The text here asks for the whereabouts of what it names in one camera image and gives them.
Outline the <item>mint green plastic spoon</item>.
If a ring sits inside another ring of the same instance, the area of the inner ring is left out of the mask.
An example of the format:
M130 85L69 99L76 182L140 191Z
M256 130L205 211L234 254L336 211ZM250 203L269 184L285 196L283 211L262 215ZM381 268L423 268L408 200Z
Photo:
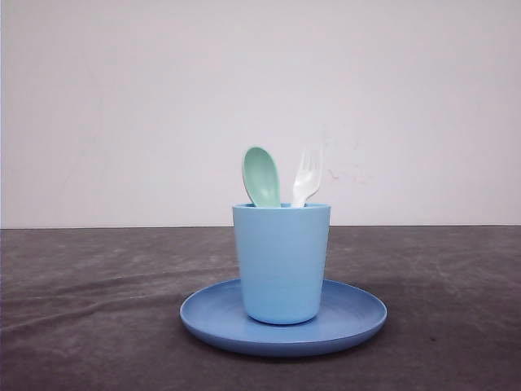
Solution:
M250 147L242 163L243 184L250 201L260 208L279 208L280 181L273 157L262 147Z

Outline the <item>white plastic fork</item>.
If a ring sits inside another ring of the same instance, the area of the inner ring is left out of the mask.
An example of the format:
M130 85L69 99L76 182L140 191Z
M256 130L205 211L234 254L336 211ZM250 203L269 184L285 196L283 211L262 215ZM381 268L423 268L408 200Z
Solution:
M292 187L292 208L304 207L307 199L318 192L322 180L323 148L305 147Z

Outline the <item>blue plastic plate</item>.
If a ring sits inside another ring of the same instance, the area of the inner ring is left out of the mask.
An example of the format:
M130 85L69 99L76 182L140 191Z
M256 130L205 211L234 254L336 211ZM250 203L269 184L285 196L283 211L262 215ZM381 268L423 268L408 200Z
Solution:
M326 279L317 316L304 323L273 325L246 314L240 280L229 279L191 294L179 314L189 333L219 349L300 358L336 353L368 341L385 324L387 307L369 292Z

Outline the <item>light blue plastic cup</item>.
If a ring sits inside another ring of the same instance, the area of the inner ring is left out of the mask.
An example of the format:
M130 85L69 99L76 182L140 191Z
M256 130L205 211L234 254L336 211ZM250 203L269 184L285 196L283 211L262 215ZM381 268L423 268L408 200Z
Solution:
M246 313L271 324L297 324L320 308L331 207L232 207Z

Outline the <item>dark grey tablecloth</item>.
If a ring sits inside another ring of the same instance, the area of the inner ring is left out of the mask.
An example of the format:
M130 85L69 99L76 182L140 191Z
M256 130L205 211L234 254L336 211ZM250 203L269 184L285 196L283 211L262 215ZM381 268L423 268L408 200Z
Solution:
M517 390L517 226L334 226L326 275L379 297L370 341L256 358L178 311L237 274L229 227L5 230L4 390Z

